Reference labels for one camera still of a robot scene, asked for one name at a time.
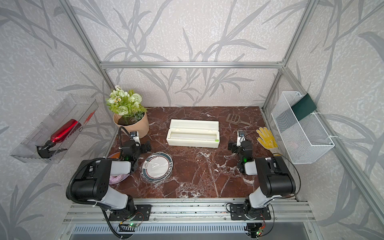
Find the cream plastic wrap dispenser box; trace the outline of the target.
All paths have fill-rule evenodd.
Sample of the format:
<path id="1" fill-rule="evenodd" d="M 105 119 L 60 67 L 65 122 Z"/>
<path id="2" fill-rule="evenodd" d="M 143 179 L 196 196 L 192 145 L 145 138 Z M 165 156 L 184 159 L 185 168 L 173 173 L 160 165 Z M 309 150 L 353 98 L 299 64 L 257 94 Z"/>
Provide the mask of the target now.
<path id="1" fill-rule="evenodd" d="M 219 122 L 172 119 L 167 142 L 170 146 L 218 148 Z"/>

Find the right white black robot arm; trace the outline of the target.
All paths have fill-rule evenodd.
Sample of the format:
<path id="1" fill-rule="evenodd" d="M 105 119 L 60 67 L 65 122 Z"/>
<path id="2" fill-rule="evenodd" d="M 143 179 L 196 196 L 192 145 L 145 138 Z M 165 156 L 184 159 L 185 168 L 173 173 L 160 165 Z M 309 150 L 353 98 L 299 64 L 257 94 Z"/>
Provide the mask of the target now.
<path id="1" fill-rule="evenodd" d="M 257 176 L 259 187 L 246 197 L 246 212 L 261 209 L 274 199 L 291 198 L 297 193 L 297 186 L 281 156 L 254 158 L 250 141 L 237 144 L 230 141 L 228 150 L 239 157 L 237 168 L 247 176 Z"/>

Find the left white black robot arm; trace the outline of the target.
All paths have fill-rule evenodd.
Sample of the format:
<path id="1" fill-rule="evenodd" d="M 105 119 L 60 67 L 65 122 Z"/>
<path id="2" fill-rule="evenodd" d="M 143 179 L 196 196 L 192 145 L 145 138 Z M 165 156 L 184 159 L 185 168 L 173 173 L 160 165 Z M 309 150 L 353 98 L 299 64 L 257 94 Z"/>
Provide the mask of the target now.
<path id="1" fill-rule="evenodd" d="M 84 160 L 69 181 L 66 197 L 74 203 L 96 205 L 102 210 L 136 213 L 133 198 L 110 187 L 110 177 L 130 175 L 138 167 L 139 156 L 149 152 L 149 142 L 138 146 L 131 140 L 131 147 L 122 147 L 121 156 L 129 156 L 128 161 L 111 158 Z"/>

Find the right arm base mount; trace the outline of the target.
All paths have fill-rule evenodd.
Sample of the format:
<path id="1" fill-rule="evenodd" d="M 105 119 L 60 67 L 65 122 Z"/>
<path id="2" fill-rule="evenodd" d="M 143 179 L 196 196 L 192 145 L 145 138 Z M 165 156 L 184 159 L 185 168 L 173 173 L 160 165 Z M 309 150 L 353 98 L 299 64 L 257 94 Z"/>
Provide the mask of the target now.
<path id="1" fill-rule="evenodd" d="M 265 208 L 249 208 L 247 209 L 244 204 L 226 204 L 226 209 L 231 215 L 233 221 L 253 221 L 253 220 L 271 220 L 272 216 L 268 207 Z"/>

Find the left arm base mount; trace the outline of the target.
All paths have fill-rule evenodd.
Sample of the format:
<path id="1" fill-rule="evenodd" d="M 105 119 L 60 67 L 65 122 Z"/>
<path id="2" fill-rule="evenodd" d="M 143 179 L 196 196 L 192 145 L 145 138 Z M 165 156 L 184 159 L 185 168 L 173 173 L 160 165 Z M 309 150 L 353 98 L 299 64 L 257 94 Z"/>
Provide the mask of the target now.
<path id="1" fill-rule="evenodd" d="M 151 214 L 152 205 L 128 206 L 122 210 L 112 210 L 109 216 L 110 221 L 148 221 Z"/>

